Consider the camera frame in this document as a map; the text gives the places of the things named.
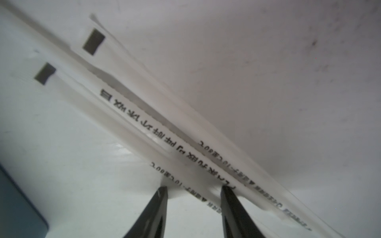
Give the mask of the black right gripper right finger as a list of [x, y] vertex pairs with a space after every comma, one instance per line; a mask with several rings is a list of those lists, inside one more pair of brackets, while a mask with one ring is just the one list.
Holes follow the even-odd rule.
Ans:
[[220, 196], [224, 238], [265, 238], [230, 187], [224, 185]]

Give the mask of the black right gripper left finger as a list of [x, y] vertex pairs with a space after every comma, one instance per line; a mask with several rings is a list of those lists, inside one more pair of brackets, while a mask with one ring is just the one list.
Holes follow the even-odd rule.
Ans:
[[160, 187], [124, 238], [163, 238], [166, 227], [168, 189]]

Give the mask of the straw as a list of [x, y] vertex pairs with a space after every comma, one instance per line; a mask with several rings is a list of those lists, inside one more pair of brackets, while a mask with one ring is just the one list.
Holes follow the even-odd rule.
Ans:
[[147, 159], [167, 179], [217, 211], [222, 208], [223, 186], [262, 210], [271, 209], [259, 194], [202, 154], [111, 72], [102, 70], [101, 63], [105, 61], [112, 69], [121, 68], [121, 75], [126, 76], [127, 65], [107, 40], [95, 42], [101, 35], [99, 29], [91, 30], [83, 47], [72, 50], [5, 6], [1, 6], [1, 26], [56, 69], [46, 83], [48, 89], [60, 92], [66, 101], [118, 138], [132, 153]]
[[[238, 184], [163, 124], [103, 81], [90, 81], [89, 85], [77, 82], [47, 62], [34, 78], [47, 88], [64, 90], [72, 104], [129, 144], [134, 153], [148, 158], [151, 166], [173, 184], [222, 216], [221, 189], [226, 185], [235, 193]], [[256, 225], [266, 238], [273, 237], [268, 227]]]
[[92, 73], [190, 144], [224, 177], [236, 182], [235, 192], [258, 208], [319, 238], [340, 237], [339, 232], [140, 66], [94, 14], [89, 17], [83, 40], [80, 52], [91, 64]]

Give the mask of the blue storage tray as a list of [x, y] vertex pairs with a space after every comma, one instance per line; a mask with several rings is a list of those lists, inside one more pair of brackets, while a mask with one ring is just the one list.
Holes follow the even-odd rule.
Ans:
[[1, 237], [45, 238], [48, 231], [46, 220], [1, 168]]

